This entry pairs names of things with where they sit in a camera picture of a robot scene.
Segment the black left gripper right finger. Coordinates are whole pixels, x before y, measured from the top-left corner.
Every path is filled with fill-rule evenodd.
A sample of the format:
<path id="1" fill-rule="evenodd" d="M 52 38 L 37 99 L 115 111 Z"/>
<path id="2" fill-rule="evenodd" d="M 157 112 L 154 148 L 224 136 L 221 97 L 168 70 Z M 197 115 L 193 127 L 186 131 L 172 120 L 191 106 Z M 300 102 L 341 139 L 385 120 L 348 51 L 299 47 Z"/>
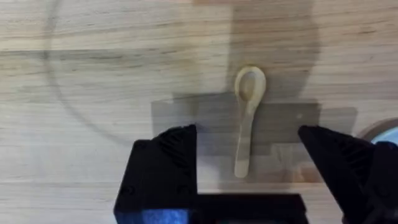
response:
<path id="1" fill-rule="evenodd" d="M 321 126 L 298 135 L 347 224 L 397 224 L 397 145 Z"/>

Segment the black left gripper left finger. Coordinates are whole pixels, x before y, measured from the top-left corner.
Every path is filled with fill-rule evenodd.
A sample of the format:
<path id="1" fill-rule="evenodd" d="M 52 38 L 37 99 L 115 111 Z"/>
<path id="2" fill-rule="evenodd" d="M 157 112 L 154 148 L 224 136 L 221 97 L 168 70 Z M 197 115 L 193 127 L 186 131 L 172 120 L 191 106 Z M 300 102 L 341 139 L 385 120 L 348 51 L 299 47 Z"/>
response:
<path id="1" fill-rule="evenodd" d="M 189 223 L 196 156 L 194 124 L 135 141 L 113 209 L 117 223 Z"/>

